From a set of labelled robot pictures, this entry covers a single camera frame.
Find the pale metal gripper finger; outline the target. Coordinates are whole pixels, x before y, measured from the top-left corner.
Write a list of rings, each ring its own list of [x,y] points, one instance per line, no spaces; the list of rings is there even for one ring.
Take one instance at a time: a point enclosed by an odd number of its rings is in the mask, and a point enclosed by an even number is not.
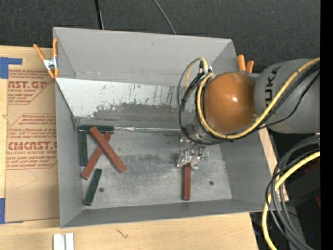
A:
[[[200,163],[210,157],[209,152],[198,152],[192,155],[191,168],[198,169]]]
[[[191,151],[180,151],[178,155],[178,159],[176,162],[177,167],[183,167],[188,163],[191,163],[192,153]]]

